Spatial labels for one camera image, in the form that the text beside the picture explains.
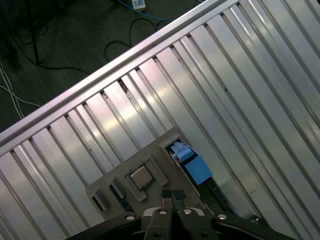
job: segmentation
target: floor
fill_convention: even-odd
[[[17,47],[8,31],[15,34],[24,53],[34,61],[30,34],[26,24],[24,0],[3,0],[0,3],[0,31],[12,40],[16,55],[0,56],[3,68],[11,81],[14,93],[21,99],[43,105],[81,81],[86,74],[72,69],[48,70],[30,63]],[[197,5],[197,0],[145,0],[146,13],[158,18],[174,20]],[[52,10],[50,1],[31,1],[33,17],[41,19],[41,14]],[[104,48],[110,41],[129,42],[131,23],[143,16],[111,0],[76,0],[62,14],[52,19],[36,35],[40,62],[50,67],[76,67],[92,73],[107,63]],[[159,21],[151,19],[154,25]],[[147,21],[138,21],[132,27],[132,44],[135,45],[154,33]],[[114,44],[106,51],[112,60],[128,48]],[[0,85],[5,86],[3,79]],[[24,116],[36,107],[20,104]],[[20,120],[10,95],[0,89],[0,132]]]

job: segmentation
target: blue plastic block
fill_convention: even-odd
[[[176,141],[170,148],[174,151],[174,157],[176,156],[181,162],[195,155],[195,153],[190,149],[190,146],[184,145],[181,142]]]
[[[185,168],[191,174],[197,185],[202,184],[205,180],[213,175],[205,160],[201,156],[197,156],[191,162],[187,163]]]

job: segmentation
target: blue connector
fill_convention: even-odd
[[[179,159],[182,163],[188,162],[184,166],[197,185],[202,184],[205,180],[212,177],[213,173],[207,166],[205,160],[191,146],[176,141],[170,148],[174,152],[172,155],[174,158]]]

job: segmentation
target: gray carpet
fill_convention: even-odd
[[[174,20],[189,11],[196,1],[146,0],[145,2],[146,13]],[[34,61],[32,45],[27,44],[31,40],[28,31],[17,26],[17,21],[14,21],[20,20],[21,15],[25,15],[24,1],[7,0],[0,4],[2,15],[14,34],[18,36],[19,45]],[[52,5],[46,0],[33,0],[31,4],[35,20],[41,19],[52,10]],[[40,62],[50,67],[72,66],[92,73],[107,63],[103,53],[106,44],[113,40],[128,43],[129,27],[133,20],[141,17],[143,16],[110,0],[77,0],[37,33]],[[6,38],[12,39],[1,19],[0,31]],[[132,29],[132,43],[135,45],[153,33],[150,23],[139,21]],[[14,42],[13,45],[17,51],[16,56],[10,58],[0,56],[0,60],[11,80],[14,92],[26,101],[43,105],[86,76],[75,70],[47,70],[37,67],[22,55]],[[127,47],[115,44],[108,48],[107,56],[112,60],[126,50]],[[5,86],[3,79],[0,79],[0,85]],[[36,109],[27,104],[20,105],[25,116]],[[20,118],[10,95],[0,89],[0,132],[18,120]]]

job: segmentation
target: corrugated metal panel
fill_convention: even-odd
[[[208,0],[186,17],[50,115],[0,135],[1,238],[63,239],[100,223],[85,187],[172,126],[240,216],[320,238],[318,3]]]

